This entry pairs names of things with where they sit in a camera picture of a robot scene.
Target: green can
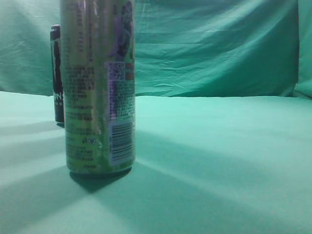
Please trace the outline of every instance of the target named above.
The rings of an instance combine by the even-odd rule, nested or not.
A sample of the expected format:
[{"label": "green can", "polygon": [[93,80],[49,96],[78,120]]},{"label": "green can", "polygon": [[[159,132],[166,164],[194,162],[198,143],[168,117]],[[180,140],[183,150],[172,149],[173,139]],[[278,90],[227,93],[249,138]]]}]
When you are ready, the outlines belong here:
[{"label": "green can", "polygon": [[60,0],[66,161],[86,177],[135,161],[133,0]]}]

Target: qr code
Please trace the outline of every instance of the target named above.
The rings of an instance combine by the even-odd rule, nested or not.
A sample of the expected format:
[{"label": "qr code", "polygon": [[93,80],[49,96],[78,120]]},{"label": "qr code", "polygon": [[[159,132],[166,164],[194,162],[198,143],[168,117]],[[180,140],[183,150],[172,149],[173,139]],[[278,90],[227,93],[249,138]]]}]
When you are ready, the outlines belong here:
[{"label": "qr code", "polygon": [[109,62],[108,63],[109,80],[125,80],[126,65],[124,62]]}]

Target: green cloth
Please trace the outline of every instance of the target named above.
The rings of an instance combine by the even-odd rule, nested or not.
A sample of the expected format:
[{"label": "green cloth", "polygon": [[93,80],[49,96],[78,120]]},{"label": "green cloth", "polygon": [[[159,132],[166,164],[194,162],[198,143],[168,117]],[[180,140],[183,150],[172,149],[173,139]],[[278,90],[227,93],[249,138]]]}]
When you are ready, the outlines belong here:
[{"label": "green cloth", "polygon": [[[298,80],[297,0],[136,0],[137,94],[288,95]],[[59,1],[3,0],[0,90],[52,94]]]},{"label": "green cloth", "polygon": [[116,181],[69,176],[52,97],[0,102],[1,234],[312,233],[310,100],[138,97]]},{"label": "green cloth", "polygon": [[296,91],[312,98],[312,1],[299,0],[299,83]]}]

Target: can bottom rim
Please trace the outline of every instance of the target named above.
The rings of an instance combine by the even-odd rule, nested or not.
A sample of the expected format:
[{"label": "can bottom rim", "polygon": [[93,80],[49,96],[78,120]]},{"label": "can bottom rim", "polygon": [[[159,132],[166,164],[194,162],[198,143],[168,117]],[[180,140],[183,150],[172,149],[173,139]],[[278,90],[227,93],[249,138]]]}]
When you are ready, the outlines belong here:
[{"label": "can bottom rim", "polygon": [[114,177],[124,177],[132,170],[132,166],[121,171],[113,172],[113,173],[104,173],[104,174],[80,174],[75,172],[70,172],[70,177],[72,179],[75,178],[83,178],[83,179],[110,179]]}]

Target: monster energy can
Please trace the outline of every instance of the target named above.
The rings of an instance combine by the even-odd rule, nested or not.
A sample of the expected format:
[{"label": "monster energy can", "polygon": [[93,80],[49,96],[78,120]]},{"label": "monster energy can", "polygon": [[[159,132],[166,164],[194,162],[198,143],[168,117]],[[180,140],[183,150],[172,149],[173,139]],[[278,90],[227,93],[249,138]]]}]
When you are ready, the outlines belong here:
[{"label": "monster energy can", "polygon": [[50,39],[51,39],[55,121],[59,124],[64,124],[64,98],[63,98],[63,86],[62,86],[61,75],[60,75],[60,26],[59,25],[51,26]]},{"label": "monster energy can", "polygon": [[133,0],[61,0],[67,166],[114,176],[135,160]]}]

